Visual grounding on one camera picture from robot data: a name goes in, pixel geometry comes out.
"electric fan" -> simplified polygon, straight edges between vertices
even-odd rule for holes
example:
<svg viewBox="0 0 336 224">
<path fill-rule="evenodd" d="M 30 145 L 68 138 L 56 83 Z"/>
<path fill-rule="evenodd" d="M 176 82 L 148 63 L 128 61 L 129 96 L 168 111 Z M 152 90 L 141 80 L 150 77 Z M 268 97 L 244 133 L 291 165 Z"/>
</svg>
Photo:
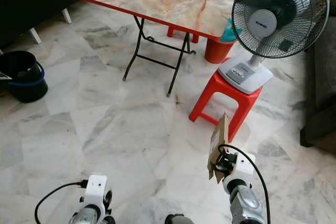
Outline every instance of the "electric fan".
<svg viewBox="0 0 336 224">
<path fill-rule="evenodd" d="M 292 56 L 309 47 L 323 31 L 328 13 L 329 0 L 235 0 L 232 27 L 253 56 L 227 60 L 219 74 L 238 90 L 255 92 L 273 76 L 261 64 L 264 57 Z"/>
</svg>

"brown cardboard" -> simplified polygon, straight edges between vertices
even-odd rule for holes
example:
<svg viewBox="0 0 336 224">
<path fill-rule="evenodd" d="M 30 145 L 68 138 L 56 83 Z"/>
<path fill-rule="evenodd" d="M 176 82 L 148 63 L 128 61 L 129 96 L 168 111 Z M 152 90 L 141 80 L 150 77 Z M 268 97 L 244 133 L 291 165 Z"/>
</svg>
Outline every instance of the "brown cardboard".
<svg viewBox="0 0 336 224">
<path fill-rule="evenodd" d="M 208 159 L 208 171 L 209 171 L 209 179 L 214 176 L 217 178 L 217 183 L 224 177 L 223 173 L 215 171 L 215 165 L 217 159 L 220 155 L 218 151 L 218 146 L 221 144 L 225 144 L 228 142 L 228 117 L 226 114 L 220 119 L 219 123 L 216 126 L 214 133 L 211 136 L 210 140 L 210 150 L 209 150 L 209 159 Z"/>
</svg>

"fan grille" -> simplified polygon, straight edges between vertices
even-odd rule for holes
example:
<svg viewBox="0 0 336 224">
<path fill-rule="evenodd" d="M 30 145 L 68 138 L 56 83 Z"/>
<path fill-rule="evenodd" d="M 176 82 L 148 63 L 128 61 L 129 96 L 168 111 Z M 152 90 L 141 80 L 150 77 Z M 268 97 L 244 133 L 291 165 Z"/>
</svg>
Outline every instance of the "fan grille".
<svg viewBox="0 0 336 224">
<path fill-rule="evenodd" d="M 309 47 L 320 35 L 328 16 L 328 0 L 235 0 L 233 29 L 239 42 L 250 52 L 266 58 L 294 55 Z M 277 28 L 260 38 L 249 30 L 251 15 L 267 9 L 277 17 Z"/>
</svg>

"black wire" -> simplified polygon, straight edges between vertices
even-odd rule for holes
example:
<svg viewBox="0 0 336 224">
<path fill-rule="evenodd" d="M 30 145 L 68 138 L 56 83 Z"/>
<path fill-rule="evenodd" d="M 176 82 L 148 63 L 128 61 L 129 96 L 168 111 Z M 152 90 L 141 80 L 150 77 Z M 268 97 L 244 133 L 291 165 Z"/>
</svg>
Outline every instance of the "black wire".
<svg viewBox="0 0 336 224">
<path fill-rule="evenodd" d="M 37 211 L 38 211 L 38 207 L 42 204 L 42 202 L 45 201 L 46 198 L 48 198 L 50 195 L 52 195 L 54 192 L 58 191 L 59 189 L 62 189 L 63 187 L 66 187 L 66 186 L 73 186 L 73 185 L 80 186 L 81 183 L 80 182 L 75 182 L 75 183 L 68 183 L 68 184 L 62 185 L 62 186 L 56 188 L 55 190 L 51 191 L 50 193 L 48 193 L 42 200 L 40 200 L 40 202 L 35 207 L 35 213 L 34 213 L 35 221 L 36 221 L 37 224 L 41 224 L 41 222 L 39 221 L 38 216 L 37 216 Z"/>
<path fill-rule="evenodd" d="M 270 208 L 269 208 L 269 199 L 268 199 L 268 191 L 267 191 L 267 188 L 266 188 L 266 184 L 265 184 L 265 181 L 258 169 L 258 167 L 256 166 L 256 164 L 252 161 L 252 159 L 247 156 L 247 154 L 245 152 L 243 152 L 242 150 L 238 149 L 237 147 L 234 147 L 232 145 L 229 145 L 229 144 L 221 144 L 218 146 L 218 151 L 223 155 L 223 156 L 227 156 L 227 153 L 226 152 L 223 152 L 220 148 L 222 147 L 229 147 L 229 148 L 232 148 L 238 152 L 240 152 L 244 157 L 246 157 L 246 159 L 253 165 L 253 168 L 256 170 L 259 178 L 260 178 L 260 181 L 262 183 L 262 186 L 264 188 L 264 192 L 265 192 L 265 201 L 266 201 L 266 212 L 267 212 L 267 224 L 271 224 L 271 213 L 270 213 Z"/>
</svg>

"blue bucket rim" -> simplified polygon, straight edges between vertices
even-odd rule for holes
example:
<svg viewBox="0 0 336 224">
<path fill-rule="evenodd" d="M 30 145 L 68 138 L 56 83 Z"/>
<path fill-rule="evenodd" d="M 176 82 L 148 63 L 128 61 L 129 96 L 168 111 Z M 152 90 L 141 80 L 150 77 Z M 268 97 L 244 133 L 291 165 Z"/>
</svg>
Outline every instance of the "blue bucket rim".
<svg viewBox="0 0 336 224">
<path fill-rule="evenodd" d="M 36 61 L 36 64 L 39 66 L 39 68 L 40 68 L 40 70 L 41 70 L 41 76 L 40 76 L 40 78 L 39 78 L 37 81 L 34 81 L 34 82 L 26 82 L 26 83 L 15 82 L 15 81 L 9 81 L 9 82 L 8 82 L 8 85 L 10 85 L 10 86 L 18 86 L 18 87 L 30 87 L 30 86 L 34 86 L 34 85 L 37 85 L 37 84 L 39 84 L 40 82 L 42 82 L 43 79 L 44 79 L 45 72 L 44 72 L 43 67 L 41 66 L 41 64 L 40 64 L 38 61 Z"/>
</svg>

